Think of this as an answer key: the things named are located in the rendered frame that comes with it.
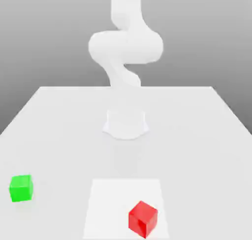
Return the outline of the small red cube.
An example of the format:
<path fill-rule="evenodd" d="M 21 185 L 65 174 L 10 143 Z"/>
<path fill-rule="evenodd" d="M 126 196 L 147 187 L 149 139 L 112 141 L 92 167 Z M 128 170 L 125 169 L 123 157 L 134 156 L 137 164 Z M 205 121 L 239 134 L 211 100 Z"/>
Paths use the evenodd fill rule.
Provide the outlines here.
<path fill-rule="evenodd" d="M 128 228 L 143 238 L 153 231 L 157 222 L 158 210 L 143 201 L 128 213 Z"/>

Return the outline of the small green cube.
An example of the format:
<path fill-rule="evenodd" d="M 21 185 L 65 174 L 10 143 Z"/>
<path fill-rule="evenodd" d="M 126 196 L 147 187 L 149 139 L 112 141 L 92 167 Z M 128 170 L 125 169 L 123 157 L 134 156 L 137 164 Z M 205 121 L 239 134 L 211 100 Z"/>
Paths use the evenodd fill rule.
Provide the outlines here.
<path fill-rule="evenodd" d="M 30 174 L 11 178 L 9 193 L 12 202 L 29 201 L 33 196 L 33 182 Z"/>

